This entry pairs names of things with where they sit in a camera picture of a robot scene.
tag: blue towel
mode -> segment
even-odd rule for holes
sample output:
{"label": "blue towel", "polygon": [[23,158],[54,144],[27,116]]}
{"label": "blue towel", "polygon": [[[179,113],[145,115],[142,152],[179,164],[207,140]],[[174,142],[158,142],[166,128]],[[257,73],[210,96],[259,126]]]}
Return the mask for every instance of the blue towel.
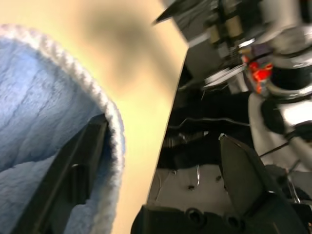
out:
{"label": "blue towel", "polygon": [[[49,55],[7,36],[10,30],[0,25],[0,234],[12,231],[60,148],[105,109]],[[73,209],[65,234],[111,231],[122,171],[116,157],[124,153],[123,138],[115,139],[121,149],[111,139],[123,131],[114,113],[91,199]]]}

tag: yellow surface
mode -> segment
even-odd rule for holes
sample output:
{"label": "yellow surface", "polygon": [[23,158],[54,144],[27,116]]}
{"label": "yellow surface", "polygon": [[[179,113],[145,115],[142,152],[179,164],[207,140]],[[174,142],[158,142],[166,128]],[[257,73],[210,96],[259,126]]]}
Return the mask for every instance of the yellow surface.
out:
{"label": "yellow surface", "polygon": [[153,42],[141,47],[129,71],[119,73],[117,65],[125,49],[116,48],[119,42],[108,46],[108,39],[91,38],[86,33],[91,27],[88,18],[96,15],[94,10],[102,11],[103,18],[107,12],[115,12],[110,20],[130,15],[148,24],[163,6],[157,0],[2,0],[0,23],[18,23],[51,35],[117,104],[125,125],[127,152],[113,233],[129,234],[147,200],[187,44],[171,21],[153,29],[146,27]]}

